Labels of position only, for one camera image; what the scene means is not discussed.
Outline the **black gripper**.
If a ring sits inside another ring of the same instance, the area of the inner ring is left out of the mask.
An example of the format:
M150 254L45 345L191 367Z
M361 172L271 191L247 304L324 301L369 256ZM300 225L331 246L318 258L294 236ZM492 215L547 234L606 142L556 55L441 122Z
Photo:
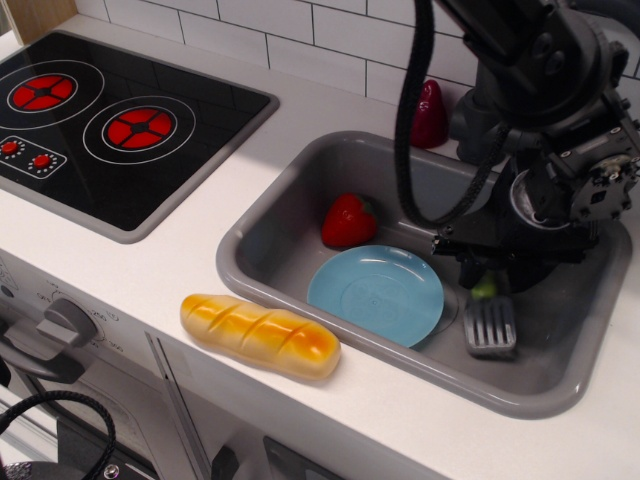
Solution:
M506 268L509 293L543 281L558 263L579 263L597 244L600 169L564 178L551 162L510 161L487 203L438 229L436 255L456 257L458 283L472 289L492 268Z

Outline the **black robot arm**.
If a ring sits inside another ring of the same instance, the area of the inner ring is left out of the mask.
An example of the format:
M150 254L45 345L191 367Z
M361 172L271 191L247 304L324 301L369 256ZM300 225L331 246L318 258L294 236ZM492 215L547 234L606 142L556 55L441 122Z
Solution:
M580 262L631 206L639 134L617 86L628 54L563 1L446 1L478 60L452 136L461 160L503 163L488 203L442 228L474 287L503 270L522 291Z

